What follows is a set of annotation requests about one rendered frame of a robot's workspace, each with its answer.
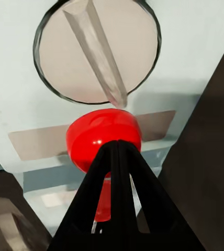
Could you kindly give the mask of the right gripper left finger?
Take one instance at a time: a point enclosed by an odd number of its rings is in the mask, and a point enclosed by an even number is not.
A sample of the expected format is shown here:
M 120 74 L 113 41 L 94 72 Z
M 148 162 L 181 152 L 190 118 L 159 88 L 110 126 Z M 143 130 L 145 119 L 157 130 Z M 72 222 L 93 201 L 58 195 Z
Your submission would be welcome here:
M 111 172 L 110 232 L 92 233 L 108 172 Z M 126 251 L 118 141 L 109 141 L 98 150 L 47 251 Z

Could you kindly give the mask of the microwave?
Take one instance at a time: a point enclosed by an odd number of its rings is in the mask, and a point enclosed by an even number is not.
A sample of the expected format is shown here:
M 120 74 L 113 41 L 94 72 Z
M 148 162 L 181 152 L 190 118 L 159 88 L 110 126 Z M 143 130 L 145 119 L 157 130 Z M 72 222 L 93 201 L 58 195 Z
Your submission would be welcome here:
M 172 146 L 223 54 L 224 0 L 0 0 L 0 165 Z

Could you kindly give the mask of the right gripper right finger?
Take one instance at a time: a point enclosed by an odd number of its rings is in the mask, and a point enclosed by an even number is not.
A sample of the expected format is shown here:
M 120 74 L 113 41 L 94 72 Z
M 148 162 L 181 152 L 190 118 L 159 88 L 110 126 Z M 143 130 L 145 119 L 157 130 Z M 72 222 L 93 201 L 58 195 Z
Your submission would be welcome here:
M 141 152 L 118 140 L 126 251 L 206 251 Z M 138 230 L 130 175 L 150 233 Z

